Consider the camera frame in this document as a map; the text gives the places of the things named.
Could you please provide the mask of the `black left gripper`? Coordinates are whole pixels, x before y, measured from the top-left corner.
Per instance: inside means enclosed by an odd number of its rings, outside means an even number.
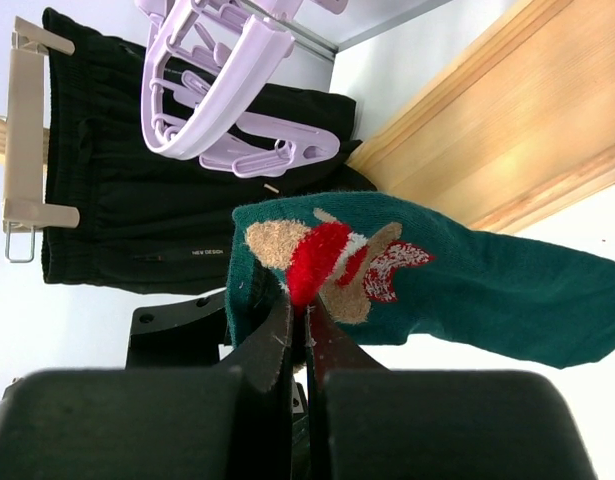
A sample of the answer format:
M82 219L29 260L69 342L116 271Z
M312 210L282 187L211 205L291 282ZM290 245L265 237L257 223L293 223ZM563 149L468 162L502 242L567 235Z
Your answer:
M291 444L304 327L285 297L248 318L254 331L238 343L222 293L135 310L126 367L160 444Z

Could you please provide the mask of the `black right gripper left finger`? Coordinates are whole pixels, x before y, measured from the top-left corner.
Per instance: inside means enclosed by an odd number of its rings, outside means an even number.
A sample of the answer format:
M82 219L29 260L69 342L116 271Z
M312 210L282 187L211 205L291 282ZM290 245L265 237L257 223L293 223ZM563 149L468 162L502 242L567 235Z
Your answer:
M0 479L286 479L293 311L209 368L45 371L5 401Z

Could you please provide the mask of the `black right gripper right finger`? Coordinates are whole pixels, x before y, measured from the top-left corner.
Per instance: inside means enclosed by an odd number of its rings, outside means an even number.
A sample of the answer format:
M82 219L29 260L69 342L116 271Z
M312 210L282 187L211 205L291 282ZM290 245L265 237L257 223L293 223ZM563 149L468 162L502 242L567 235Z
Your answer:
M562 395L517 370L381 365L321 301L304 316L317 479L592 479Z

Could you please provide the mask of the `green christmas sock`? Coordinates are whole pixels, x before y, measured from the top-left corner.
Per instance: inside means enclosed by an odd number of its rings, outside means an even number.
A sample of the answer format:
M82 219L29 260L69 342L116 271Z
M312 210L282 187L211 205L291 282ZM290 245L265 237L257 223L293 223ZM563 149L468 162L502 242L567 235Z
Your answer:
M554 368L615 350L615 262L470 230L378 192L280 198L234 210L226 311L235 343L277 298L321 300L356 342L413 334Z

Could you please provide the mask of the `purple round clip hanger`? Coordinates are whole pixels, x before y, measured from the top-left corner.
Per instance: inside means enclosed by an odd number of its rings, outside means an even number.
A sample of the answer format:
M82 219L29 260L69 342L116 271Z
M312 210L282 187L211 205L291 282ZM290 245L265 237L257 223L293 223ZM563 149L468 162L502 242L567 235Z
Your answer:
M239 178L280 177L340 149L324 129L248 112L294 36L280 27L299 1L139 1L150 27L141 86L143 139L154 153L195 158Z

